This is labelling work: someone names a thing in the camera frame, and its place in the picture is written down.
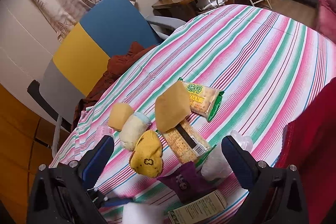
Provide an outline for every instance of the chair armrest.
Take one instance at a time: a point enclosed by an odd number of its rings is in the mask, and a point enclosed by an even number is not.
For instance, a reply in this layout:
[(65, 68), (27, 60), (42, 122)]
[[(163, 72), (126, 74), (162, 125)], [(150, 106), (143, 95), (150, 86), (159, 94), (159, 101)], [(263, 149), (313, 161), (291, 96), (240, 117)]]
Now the chair armrest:
[(149, 24), (164, 27), (173, 31), (186, 23), (183, 20), (173, 17), (148, 16), (145, 18), (145, 20), (147, 20)]
[(155, 31), (155, 32), (159, 35), (160, 38), (162, 38), (163, 41), (166, 40), (169, 37), (169, 35), (166, 35), (162, 32), (157, 32), (157, 31)]
[[(55, 121), (57, 121), (58, 113), (47, 103), (46, 100), (44, 100), (44, 98), (40, 94), (39, 88), (40, 88), (40, 83), (37, 82), (36, 80), (33, 80), (29, 84), (29, 86), (27, 88), (27, 92), (35, 100), (35, 102), (37, 102), (39, 104), (39, 106), (42, 107), (43, 110), (48, 113), (48, 115), (50, 117), (52, 117)], [(63, 119), (62, 120), (62, 127), (65, 130), (67, 130), (68, 132), (71, 133), (71, 131), (70, 131), (71, 124), (68, 121)]]

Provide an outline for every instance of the paper box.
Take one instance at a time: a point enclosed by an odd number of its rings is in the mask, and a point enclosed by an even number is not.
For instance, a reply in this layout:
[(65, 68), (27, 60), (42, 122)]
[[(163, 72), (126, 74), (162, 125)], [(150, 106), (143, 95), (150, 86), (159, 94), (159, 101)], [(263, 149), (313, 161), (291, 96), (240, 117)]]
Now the paper box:
[(219, 190), (168, 212), (173, 224), (193, 224), (222, 212), (227, 202)]

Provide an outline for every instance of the purple snack package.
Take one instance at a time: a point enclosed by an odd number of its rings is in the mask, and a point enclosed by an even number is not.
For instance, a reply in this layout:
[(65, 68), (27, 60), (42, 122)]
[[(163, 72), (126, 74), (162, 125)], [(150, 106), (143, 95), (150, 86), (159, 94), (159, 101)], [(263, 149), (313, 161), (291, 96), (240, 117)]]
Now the purple snack package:
[(177, 170), (157, 180), (174, 190), (182, 203), (195, 201), (216, 190), (202, 175), (196, 173), (195, 163), (192, 161), (181, 165)]

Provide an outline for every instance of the metal screw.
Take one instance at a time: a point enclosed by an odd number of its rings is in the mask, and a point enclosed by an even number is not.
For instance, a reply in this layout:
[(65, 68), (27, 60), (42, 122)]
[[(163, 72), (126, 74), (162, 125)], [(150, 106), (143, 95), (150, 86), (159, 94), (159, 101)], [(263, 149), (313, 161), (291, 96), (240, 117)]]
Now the metal screw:
[(41, 164), (40, 166), (39, 166), (39, 170), (40, 171), (43, 171), (44, 169), (46, 169), (46, 165), (45, 164)]
[(291, 165), (289, 166), (289, 168), (290, 168), (290, 170), (292, 170), (292, 171), (296, 171), (296, 170), (297, 170), (297, 168), (296, 168), (296, 166), (295, 166), (294, 164), (291, 164)]
[(267, 163), (265, 163), (263, 160), (258, 161), (258, 166), (261, 168), (265, 168), (267, 166)]
[(78, 161), (76, 161), (76, 160), (72, 160), (72, 161), (69, 162), (69, 166), (72, 167), (72, 168), (76, 167), (77, 165), (78, 165)]

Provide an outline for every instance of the striped bedsheet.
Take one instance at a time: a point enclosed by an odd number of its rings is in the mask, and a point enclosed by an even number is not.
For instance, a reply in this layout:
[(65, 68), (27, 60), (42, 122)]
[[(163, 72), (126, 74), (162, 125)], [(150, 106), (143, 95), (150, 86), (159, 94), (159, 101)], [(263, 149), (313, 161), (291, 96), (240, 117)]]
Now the striped bedsheet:
[[(281, 150), (284, 126), (335, 76), (335, 54), (336, 46), (330, 40), (269, 10), (227, 5), (199, 15), (143, 56), (83, 113), (50, 166), (79, 160), (92, 149), (96, 128), (107, 124), (115, 102), (129, 103), (146, 114), (155, 130), (155, 99), (179, 77), (224, 90), (221, 107), (211, 122), (194, 113), (188, 117), (211, 145), (235, 129), (251, 136), (251, 154), (256, 160), (273, 166)], [(131, 152), (121, 148), (118, 134), (115, 151), (96, 187), (108, 196), (160, 204), (166, 211), (181, 206), (172, 190), (129, 167)], [(160, 140), (162, 175), (167, 175), (180, 163), (165, 140)], [(233, 174), (216, 185), (228, 207), (213, 217), (211, 224), (230, 219), (247, 195)], [(122, 222), (122, 206), (100, 211), (109, 223)]]

